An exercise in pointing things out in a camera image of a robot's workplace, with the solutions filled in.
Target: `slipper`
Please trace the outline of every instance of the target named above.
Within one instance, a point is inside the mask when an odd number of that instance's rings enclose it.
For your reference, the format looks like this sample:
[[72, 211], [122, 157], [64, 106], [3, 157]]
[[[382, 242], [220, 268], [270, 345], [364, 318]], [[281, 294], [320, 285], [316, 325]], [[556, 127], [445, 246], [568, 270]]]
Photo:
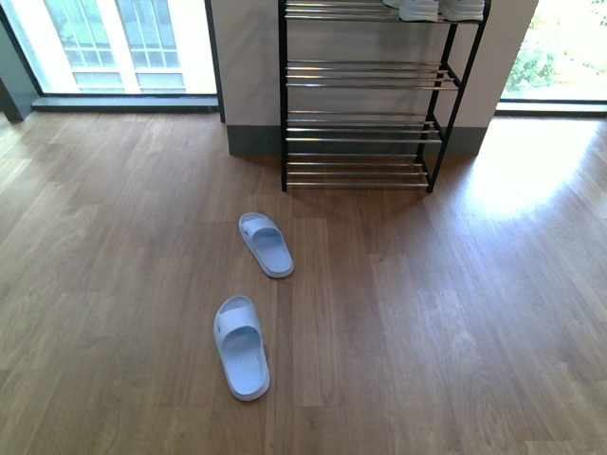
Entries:
[[242, 401], [262, 396], [269, 370], [255, 305], [246, 296], [227, 299], [214, 323], [215, 343], [232, 394]]
[[238, 222], [240, 233], [266, 275], [283, 278], [293, 271], [293, 259], [282, 232], [261, 213], [245, 213]]

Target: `slipper strap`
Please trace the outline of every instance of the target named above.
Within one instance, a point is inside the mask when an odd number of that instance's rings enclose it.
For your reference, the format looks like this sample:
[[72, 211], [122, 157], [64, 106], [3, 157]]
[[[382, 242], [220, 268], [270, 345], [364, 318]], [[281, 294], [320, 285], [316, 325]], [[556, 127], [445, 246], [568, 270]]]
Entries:
[[272, 229], [276, 232], [279, 232], [276, 225], [266, 217], [253, 218], [252, 220], [243, 223], [242, 226], [243, 231], [247, 234], [249, 238], [252, 238], [255, 233], [259, 232], [262, 229]]
[[250, 327], [256, 330], [261, 335], [259, 320], [255, 309], [251, 305], [234, 308], [225, 313], [221, 313], [215, 324], [215, 335], [221, 343], [225, 337], [233, 331]]

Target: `metal shoe rack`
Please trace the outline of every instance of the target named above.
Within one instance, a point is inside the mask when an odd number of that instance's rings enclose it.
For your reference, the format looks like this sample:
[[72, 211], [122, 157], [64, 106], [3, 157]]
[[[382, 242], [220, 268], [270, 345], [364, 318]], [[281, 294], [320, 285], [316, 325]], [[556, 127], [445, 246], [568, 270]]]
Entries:
[[[377, 62], [290, 60], [289, 21], [392, 22], [404, 27], [398, 10], [381, 0], [279, 0], [279, 54], [281, 80], [282, 190], [295, 188], [412, 188], [432, 192], [449, 145], [453, 124], [466, 91], [474, 58], [481, 43], [491, 2], [485, 0], [484, 20], [453, 23], [439, 16], [436, 23], [449, 27], [440, 62]], [[450, 66], [457, 29], [477, 27], [461, 77]], [[291, 110], [291, 88], [430, 91], [426, 112], [369, 112]], [[434, 114], [438, 97], [456, 92], [449, 122], [441, 126]], [[304, 151], [289, 150], [299, 143]], [[330, 145], [352, 144], [352, 152], [331, 150]], [[357, 145], [393, 147], [389, 153], [360, 152]], [[427, 162], [426, 146], [439, 147]], [[404, 153], [404, 148], [413, 147]]]

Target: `white wall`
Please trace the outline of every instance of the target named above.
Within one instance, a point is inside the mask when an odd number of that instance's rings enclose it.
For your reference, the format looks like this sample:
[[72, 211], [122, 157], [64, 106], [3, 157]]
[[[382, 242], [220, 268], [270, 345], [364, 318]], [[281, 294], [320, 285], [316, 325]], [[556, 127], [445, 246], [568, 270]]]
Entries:
[[[493, 0], [484, 40], [456, 126], [487, 127], [502, 94], [538, 0]], [[212, 0], [217, 51], [228, 125], [278, 125], [278, 10], [276, 0]], [[439, 60], [448, 27], [425, 24], [310, 23], [289, 21], [289, 56], [359, 60]], [[463, 70], [476, 30], [460, 26], [451, 62]], [[333, 95], [326, 90], [291, 92], [291, 104], [305, 108], [423, 109], [426, 98], [411, 92]], [[442, 97], [439, 119], [451, 108]]]

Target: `window sill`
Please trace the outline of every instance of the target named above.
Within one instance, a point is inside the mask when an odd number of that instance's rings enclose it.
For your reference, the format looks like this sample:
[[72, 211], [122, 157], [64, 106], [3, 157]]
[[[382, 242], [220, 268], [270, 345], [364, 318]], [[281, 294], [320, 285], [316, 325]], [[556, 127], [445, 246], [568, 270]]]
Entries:
[[31, 104], [43, 112], [210, 113], [219, 112], [212, 96], [188, 97], [41, 97]]
[[533, 117], [607, 117], [605, 103], [501, 101], [496, 116]]

